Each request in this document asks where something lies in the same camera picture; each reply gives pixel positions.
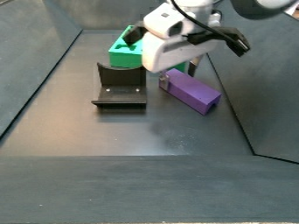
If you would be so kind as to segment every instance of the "green object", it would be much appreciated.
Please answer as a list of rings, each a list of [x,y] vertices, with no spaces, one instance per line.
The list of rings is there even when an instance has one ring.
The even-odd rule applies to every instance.
[[[143,40],[138,40],[131,46],[123,40],[125,35],[133,27],[130,25],[126,28],[115,44],[109,49],[110,65],[113,67],[141,67],[143,65]]]
[[[182,64],[177,65],[177,66],[173,66],[171,68],[169,68],[167,70],[171,70],[171,69],[178,69],[181,72],[186,72],[185,71],[185,68],[186,68],[186,62],[183,62]]]

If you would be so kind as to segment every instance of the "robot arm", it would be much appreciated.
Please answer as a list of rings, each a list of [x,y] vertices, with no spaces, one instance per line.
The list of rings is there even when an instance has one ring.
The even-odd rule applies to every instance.
[[[297,0],[231,0],[238,14],[250,19],[273,17]],[[249,50],[237,28],[221,27],[213,0],[167,0],[126,35],[134,44],[143,38],[143,65],[157,73],[214,50],[225,40],[238,56]]]

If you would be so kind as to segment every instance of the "purple rectangular block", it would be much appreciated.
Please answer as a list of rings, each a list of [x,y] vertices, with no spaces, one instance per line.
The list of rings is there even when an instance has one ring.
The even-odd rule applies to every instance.
[[[161,76],[159,86],[203,115],[221,102],[221,92],[177,69]]]

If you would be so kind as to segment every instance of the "table surface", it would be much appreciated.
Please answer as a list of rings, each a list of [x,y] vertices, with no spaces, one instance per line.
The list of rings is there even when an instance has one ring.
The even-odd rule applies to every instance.
[[[99,109],[97,63],[122,31],[85,31],[0,143],[2,156],[251,155],[247,139],[203,58],[195,79],[223,93],[202,115],[147,74],[146,109]]]

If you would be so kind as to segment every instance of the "gray floor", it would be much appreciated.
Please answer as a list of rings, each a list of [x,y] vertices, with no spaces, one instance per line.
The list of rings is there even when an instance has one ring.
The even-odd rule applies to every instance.
[[[299,166],[254,157],[226,95],[201,115],[149,74],[146,110],[99,111],[85,31],[0,146],[0,223],[299,221]],[[197,73],[219,91],[205,58]]]
[[[101,111],[97,63],[121,31],[85,31],[0,143],[3,156],[250,155],[226,95],[203,116],[147,75],[146,110]],[[207,58],[197,78],[223,92]]]

